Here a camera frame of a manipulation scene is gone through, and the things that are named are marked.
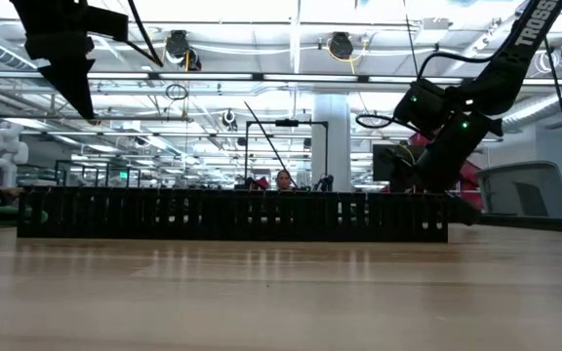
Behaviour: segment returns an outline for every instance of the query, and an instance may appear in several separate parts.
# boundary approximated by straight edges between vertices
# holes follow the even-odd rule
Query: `ceiling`
[[[128,14],[131,10],[125,0],[89,1],[92,6]],[[472,57],[492,54],[510,29],[515,10],[521,1],[511,0],[217,0],[168,1],[145,0],[136,3],[147,33],[158,53],[164,51],[164,41],[171,30],[187,30],[187,40],[201,59],[202,72],[221,73],[281,73],[329,74],[381,77],[413,77],[415,62],[422,61],[438,43],[442,51]],[[410,32],[414,41],[411,52]],[[447,30],[430,29],[432,24],[445,21]],[[354,66],[331,58],[326,50],[327,40],[334,31],[351,35],[357,61]],[[548,35],[552,44],[562,43],[562,17]],[[296,118],[309,120],[314,95],[331,93],[348,95],[352,114],[366,109],[390,114],[408,88],[409,81],[392,81],[383,84],[357,82],[275,82],[231,81],[210,78],[207,81],[179,81],[189,89],[190,97],[172,101],[166,89],[178,83],[170,79],[128,79],[127,73],[178,72],[176,64],[165,61],[164,67],[154,65],[123,43],[93,36],[95,49],[89,58],[96,59],[93,71],[121,72],[120,76],[91,79],[91,91],[96,113],[104,119],[98,127],[80,120],[66,101],[41,80],[23,79],[14,74],[9,64],[0,62],[0,115],[22,116],[26,120],[38,119],[39,124],[28,123],[28,132],[128,132],[172,133],[177,136],[157,136],[143,142],[140,147],[130,136],[75,136],[60,135],[57,141],[81,150],[84,145],[111,146],[127,155],[147,154],[177,156],[173,159],[151,159],[143,166],[175,167],[173,176],[189,179],[207,179],[230,184],[235,175],[243,173],[244,147],[235,136],[219,137],[210,134],[229,133],[222,116],[231,110],[236,118],[238,134],[244,133],[247,121],[253,121],[246,110],[246,100],[262,120]],[[141,33],[130,23],[130,40],[143,46]],[[0,48],[13,54],[32,67],[43,62],[31,61],[22,46],[24,31],[19,17],[9,0],[0,0]],[[531,64],[528,77],[550,78],[546,60],[537,55]],[[456,64],[437,58],[426,68],[429,77],[475,77],[484,64]],[[562,61],[557,72],[562,79]],[[549,84],[529,82],[522,89],[519,101],[527,98],[549,96]],[[138,120],[139,123],[125,122]],[[353,176],[357,182],[369,181],[370,162],[359,160],[369,153],[374,142],[390,142],[385,137],[407,137],[411,133],[404,127],[392,125],[382,130],[366,130],[351,123]],[[310,169],[308,154],[304,154],[300,135],[309,135],[310,128],[266,127],[274,135],[295,135],[294,138],[273,138],[275,147],[290,164],[293,173]],[[265,151],[262,158],[253,159],[252,168],[279,169],[272,159],[271,148],[259,138],[252,140],[251,149]],[[98,153],[94,148],[83,148],[84,153]]]

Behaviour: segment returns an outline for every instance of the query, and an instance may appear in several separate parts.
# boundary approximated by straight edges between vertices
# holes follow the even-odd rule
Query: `wooden table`
[[[0,350],[562,350],[562,233],[452,232],[329,244],[0,230]]]

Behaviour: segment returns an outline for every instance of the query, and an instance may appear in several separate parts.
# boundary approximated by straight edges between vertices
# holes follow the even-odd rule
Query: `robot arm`
[[[411,84],[394,118],[413,123],[432,142],[415,165],[398,166],[407,168],[402,174],[426,190],[443,192],[456,183],[463,163],[487,133],[502,136],[502,120],[487,116],[513,105],[535,52],[561,11],[562,0],[530,0],[496,55],[470,83],[446,90],[426,79]]]

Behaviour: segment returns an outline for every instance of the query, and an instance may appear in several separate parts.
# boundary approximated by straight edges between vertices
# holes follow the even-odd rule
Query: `black rack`
[[[33,187],[28,208],[21,238],[448,242],[442,195]]]

